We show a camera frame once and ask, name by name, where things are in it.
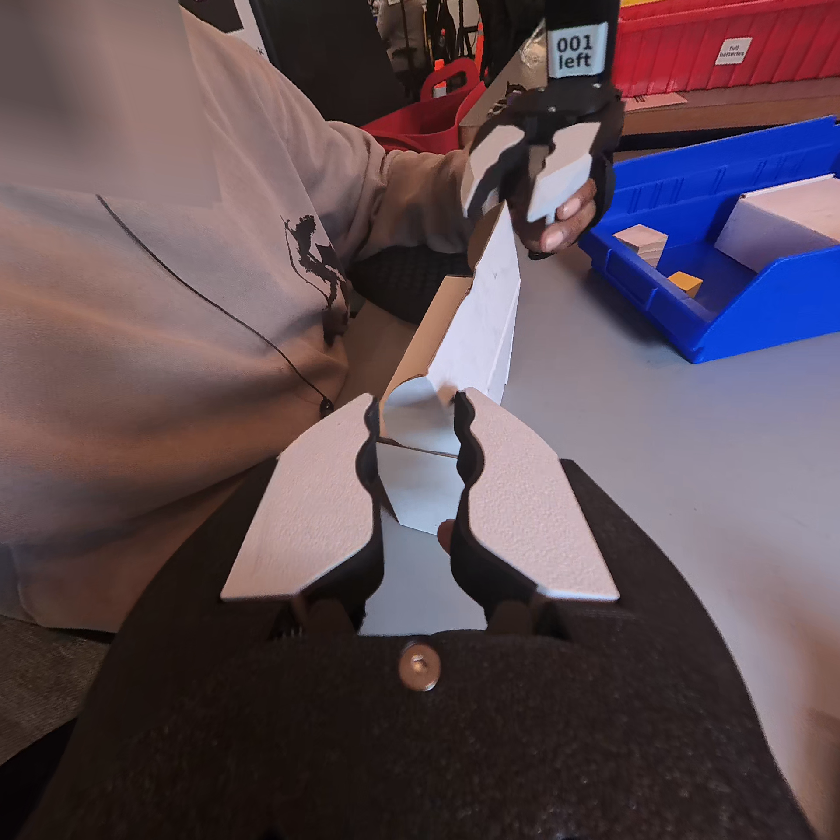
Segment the red plastic bin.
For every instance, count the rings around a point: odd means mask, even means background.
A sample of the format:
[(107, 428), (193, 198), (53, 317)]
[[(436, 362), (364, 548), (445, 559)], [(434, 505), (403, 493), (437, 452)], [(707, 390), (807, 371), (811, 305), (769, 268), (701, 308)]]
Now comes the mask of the red plastic bin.
[[(626, 98), (839, 75), (838, 1), (622, 3), (614, 81)], [(739, 66), (721, 42), (752, 37)]]

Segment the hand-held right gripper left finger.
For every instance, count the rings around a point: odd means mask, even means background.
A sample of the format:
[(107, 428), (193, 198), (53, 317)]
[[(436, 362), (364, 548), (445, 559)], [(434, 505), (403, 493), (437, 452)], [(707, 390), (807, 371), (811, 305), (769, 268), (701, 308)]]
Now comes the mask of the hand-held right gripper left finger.
[(364, 393), (280, 454), (220, 597), (364, 611), (384, 577), (379, 404)]

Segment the person's left forearm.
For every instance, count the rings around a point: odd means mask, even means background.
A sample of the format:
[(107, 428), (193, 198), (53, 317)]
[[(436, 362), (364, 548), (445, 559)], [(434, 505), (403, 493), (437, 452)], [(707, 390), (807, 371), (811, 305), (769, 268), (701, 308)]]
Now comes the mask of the person's left forearm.
[(385, 154), (369, 232), (356, 257), (420, 245), (442, 254), (464, 254), (475, 230), (461, 204), (467, 163), (465, 150)]

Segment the long white cardboard box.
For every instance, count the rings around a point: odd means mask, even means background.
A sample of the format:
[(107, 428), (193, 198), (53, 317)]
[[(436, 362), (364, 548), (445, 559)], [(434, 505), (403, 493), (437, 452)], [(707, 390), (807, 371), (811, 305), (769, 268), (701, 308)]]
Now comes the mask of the long white cardboard box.
[(470, 387), (501, 403), (520, 292), (508, 205), (484, 216), (469, 243), (470, 276), (447, 276), (381, 400), (379, 476), (398, 523), (435, 535), (455, 517), (455, 396)]

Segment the brown cardboard sheet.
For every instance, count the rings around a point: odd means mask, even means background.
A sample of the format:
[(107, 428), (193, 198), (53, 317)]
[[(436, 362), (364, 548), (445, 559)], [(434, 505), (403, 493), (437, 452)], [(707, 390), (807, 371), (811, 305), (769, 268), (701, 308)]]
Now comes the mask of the brown cardboard sheet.
[(526, 90), (543, 88), (548, 82), (546, 29), (544, 20), (526, 38), (509, 62), (486, 86), (480, 97), (469, 102), (469, 110), (457, 117), (458, 136), (461, 145), (472, 141), (480, 126), (489, 118), (490, 112), (508, 97), (509, 88), (520, 86)]

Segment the blue plastic bin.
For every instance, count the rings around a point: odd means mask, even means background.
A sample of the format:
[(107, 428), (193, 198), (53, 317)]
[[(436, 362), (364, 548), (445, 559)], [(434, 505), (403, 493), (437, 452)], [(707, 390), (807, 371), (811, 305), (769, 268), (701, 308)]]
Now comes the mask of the blue plastic bin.
[[(759, 274), (715, 246), (741, 194), (838, 177), (838, 150), (830, 116), (616, 164), (612, 207), (581, 247), (691, 363), (838, 333), (838, 245), (777, 259)], [(656, 269), (614, 237), (636, 224), (668, 235)], [(678, 270), (704, 280), (695, 299), (669, 282)]]

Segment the black mesh chair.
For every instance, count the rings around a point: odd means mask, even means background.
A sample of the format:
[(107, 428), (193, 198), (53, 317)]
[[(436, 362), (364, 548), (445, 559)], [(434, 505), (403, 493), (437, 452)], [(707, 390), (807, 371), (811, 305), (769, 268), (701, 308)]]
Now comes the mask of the black mesh chair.
[(414, 326), (425, 317), (446, 277), (471, 277), (466, 253), (439, 253), (420, 245), (394, 246), (353, 262), (347, 277), (363, 299)]

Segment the person's left hand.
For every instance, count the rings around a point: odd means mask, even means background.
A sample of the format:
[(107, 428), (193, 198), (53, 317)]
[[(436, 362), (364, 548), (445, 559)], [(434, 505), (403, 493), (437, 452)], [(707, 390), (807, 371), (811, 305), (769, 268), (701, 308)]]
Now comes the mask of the person's left hand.
[(553, 255), (571, 247), (592, 224), (596, 216), (597, 190), (592, 178), (566, 202), (559, 205), (551, 224), (544, 219), (529, 222), (530, 183), (521, 182), (508, 200), (511, 223), (516, 236), (527, 251), (538, 255)]

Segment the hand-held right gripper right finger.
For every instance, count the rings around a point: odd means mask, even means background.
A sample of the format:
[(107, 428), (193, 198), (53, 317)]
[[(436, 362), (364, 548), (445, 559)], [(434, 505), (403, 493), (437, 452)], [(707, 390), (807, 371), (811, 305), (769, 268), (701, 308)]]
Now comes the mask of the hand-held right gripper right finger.
[(507, 602), (618, 602), (556, 452), (475, 388), (457, 392), (454, 407), (464, 489), (449, 558), (458, 586), (487, 620)]

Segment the red handled tub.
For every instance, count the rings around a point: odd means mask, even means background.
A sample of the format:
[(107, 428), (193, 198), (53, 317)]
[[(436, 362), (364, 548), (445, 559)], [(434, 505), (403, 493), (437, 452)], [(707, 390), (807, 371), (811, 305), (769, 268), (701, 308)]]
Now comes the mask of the red handled tub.
[[(465, 76), (465, 85), (434, 97), (436, 88), (461, 75)], [(419, 101), (375, 119), (362, 129), (387, 151), (446, 154), (461, 148), (459, 125), (485, 91), (476, 62), (457, 58), (427, 76)]]

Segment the pale wooden cube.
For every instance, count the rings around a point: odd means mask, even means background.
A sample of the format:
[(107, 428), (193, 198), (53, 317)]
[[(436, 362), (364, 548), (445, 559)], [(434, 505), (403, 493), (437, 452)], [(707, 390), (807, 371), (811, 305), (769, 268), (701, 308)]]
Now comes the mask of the pale wooden cube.
[(614, 237), (654, 269), (658, 267), (668, 241), (667, 234), (643, 224), (617, 231)]

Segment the person in beige sweatshirt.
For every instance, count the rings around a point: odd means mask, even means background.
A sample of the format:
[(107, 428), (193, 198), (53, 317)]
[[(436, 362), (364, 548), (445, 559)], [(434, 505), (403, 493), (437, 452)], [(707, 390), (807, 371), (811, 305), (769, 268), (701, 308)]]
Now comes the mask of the person in beige sweatshirt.
[(172, 2), (2, 2), (2, 616), (115, 633), (347, 375), (385, 158)]

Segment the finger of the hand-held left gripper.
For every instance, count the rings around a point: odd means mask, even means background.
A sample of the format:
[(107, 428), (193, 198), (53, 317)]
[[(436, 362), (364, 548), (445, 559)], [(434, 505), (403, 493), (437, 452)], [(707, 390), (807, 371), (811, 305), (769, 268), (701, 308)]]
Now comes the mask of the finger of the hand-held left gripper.
[(540, 219), (551, 224), (557, 209), (589, 180), (592, 169), (592, 145), (601, 128), (600, 122), (578, 122), (557, 130), (552, 149), (533, 179), (527, 221)]
[(461, 207), (468, 220), (478, 220), (490, 195), (516, 170), (526, 152), (526, 133), (513, 124), (493, 126), (476, 136), (461, 181)]

